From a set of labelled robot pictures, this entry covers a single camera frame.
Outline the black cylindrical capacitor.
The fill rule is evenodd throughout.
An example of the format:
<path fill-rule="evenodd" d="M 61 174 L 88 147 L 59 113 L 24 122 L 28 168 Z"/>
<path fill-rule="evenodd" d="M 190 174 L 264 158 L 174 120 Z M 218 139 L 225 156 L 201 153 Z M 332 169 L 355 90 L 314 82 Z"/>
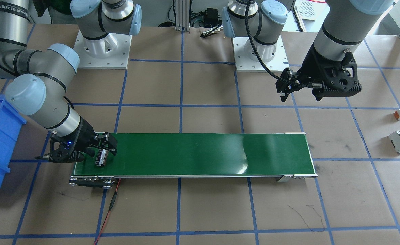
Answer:
<path fill-rule="evenodd" d="M 94 165 L 97 167 L 104 167 L 106 165 L 106 159 L 108 158 L 108 150 L 100 149 L 97 152 L 96 159 Z"/>

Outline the green conveyor belt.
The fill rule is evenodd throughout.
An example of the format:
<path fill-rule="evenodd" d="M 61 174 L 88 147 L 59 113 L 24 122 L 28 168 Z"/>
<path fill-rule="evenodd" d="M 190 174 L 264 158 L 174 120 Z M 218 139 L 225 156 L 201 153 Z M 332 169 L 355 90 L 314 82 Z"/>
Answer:
<path fill-rule="evenodd" d="M 116 155 L 104 166 L 86 156 L 74 163 L 69 184 L 112 188 L 118 178 L 315 178 L 304 132 L 278 134 L 116 133 Z"/>

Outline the robot white base plate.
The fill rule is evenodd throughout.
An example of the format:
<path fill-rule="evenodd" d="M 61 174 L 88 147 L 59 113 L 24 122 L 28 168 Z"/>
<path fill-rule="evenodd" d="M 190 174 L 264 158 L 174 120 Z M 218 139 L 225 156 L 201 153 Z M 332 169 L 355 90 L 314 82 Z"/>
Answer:
<path fill-rule="evenodd" d="M 232 38 L 234 59 L 237 72 L 265 72 L 258 58 L 254 54 L 248 37 Z M 267 66 L 273 73 L 281 73 L 289 67 L 287 55 L 282 42 L 282 37 L 273 45 L 262 45 L 253 40 L 256 50 Z"/>
<path fill-rule="evenodd" d="M 101 40 L 88 40 L 78 32 L 74 51 L 79 55 L 79 69 L 127 70 L 132 37 L 109 33 Z"/>

